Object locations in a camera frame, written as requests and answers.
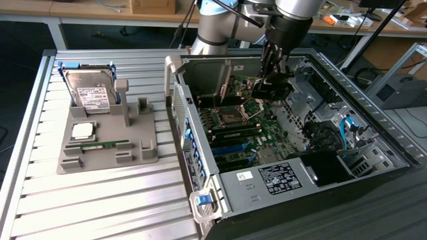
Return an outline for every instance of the white label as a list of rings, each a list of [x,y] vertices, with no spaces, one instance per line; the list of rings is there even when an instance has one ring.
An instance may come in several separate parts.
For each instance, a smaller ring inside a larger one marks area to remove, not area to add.
[[[243,70],[243,65],[239,65],[239,66],[234,66],[232,70],[234,71],[242,71]]]
[[[240,136],[240,134],[242,134],[242,133],[235,133],[235,134],[226,135],[226,136],[224,136],[224,139],[226,139],[226,138],[231,138],[231,137],[238,137],[238,136]]]
[[[239,181],[243,181],[243,180],[254,178],[251,171],[239,172],[236,174],[236,176],[238,176]]]
[[[80,87],[78,88],[78,92],[86,109],[110,108],[106,87]]]
[[[103,149],[104,147],[102,145],[99,146],[84,146],[82,147],[82,150],[94,150],[94,149]]]

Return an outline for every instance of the gray floor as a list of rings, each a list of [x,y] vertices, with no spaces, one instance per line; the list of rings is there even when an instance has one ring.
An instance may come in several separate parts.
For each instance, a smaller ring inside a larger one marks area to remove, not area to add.
[[[70,49],[168,48],[175,32],[174,28],[128,26],[128,36],[123,36],[120,28],[120,26],[63,24]],[[187,31],[184,45],[192,44],[196,35],[196,29]],[[0,21],[0,36],[0,71],[3,74],[0,126],[8,129],[8,135],[0,145],[2,151],[15,144],[42,53],[44,49],[55,49],[55,43],[48,27],[43,23]],[[308,34],[300,47],[315,48],[337,62],[339,56],[345,58],[347,55],[347,51],[343,52],[338,46],[339,37],[338,35]],[[350,42],[350,39],[351,36],[347,36],[342,42]],[[231,40],[228,46],[238,46],[238,42]],[[353,70],[366,66],[371,64],[361,59]],[[0,179],[8,167],[11,154],[12,149],[0,153]]]

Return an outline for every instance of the desk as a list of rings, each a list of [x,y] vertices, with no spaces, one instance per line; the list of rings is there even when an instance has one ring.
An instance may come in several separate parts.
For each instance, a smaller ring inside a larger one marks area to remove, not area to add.
[[[353,5],[357,12],[361,11],[358,4],[349,0],[333,0],[341,6]],[[103,0],[103,3],[111,5],[130,4],[128,0]],[[143,27],[178,27],[184,19],[191,0],[176,0],[176,14],[132,14],[130,8],[123,12],[115,12],[95,3],[95,0],[75,0],[72,3],[55,2],[52,0],[0,0],[0,21],[36,22],[46,23],[51,31],[54,42],[59,50],[67,49],[62,24],[86,24],[86,25],[116,25],[116,26],[143,26]],[[198,28],[200,13],[196,10],[191,19],[190,28]],[[362,47],[366,45],[370,37],[381,22],[374,22],[371,27],[362,27],[358,35],[362,36],[354,50],[351,51],[342,68],[357,56]],[[354,35],[357,27],[331,26],[322,19],[314,19],[310,33]],[[427,38],[426,32],[407,31],[394,22],[389,23],[379,36],[399,38]],[[243,42],[242,48],[248,48],[250,43]]]

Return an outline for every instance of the hard drive label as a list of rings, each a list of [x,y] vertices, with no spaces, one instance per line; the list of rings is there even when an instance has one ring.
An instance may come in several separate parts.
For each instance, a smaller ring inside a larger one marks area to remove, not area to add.
[[[271,195],[276,195],[303,187],[287,162],[259,168],[258,170]]]
[[[110,108],[106,87],[79,87],[78,92],[86,109]]]

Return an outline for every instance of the metal workbench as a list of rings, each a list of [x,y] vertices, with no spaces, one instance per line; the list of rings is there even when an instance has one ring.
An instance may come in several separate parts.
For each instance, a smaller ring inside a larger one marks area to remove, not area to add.
[[[0,192],[0,240],[198,239],[163,94],[164,58],[179,54],[186,51],[46,51]],[[58,61],[114,61],[118,77],[130,82],[130,102],[136,97],[150,97],[158,163],[56,175],[70,106]],[[377,184],[374,190],[361,185],[310,201],[295,201],[300,207],[290,208],[283,216],[286,224],[242,240],[425,239],[426,167],[394,180],[378,180]]]
[[[164,102],[164,59],[186,51],[44,53],[2,189],[2,240],[199,239]],[[158,163],[56,174],[71,102],[59,61],[112,61],[118,78],[128,79],[128,101],[148,97]]]

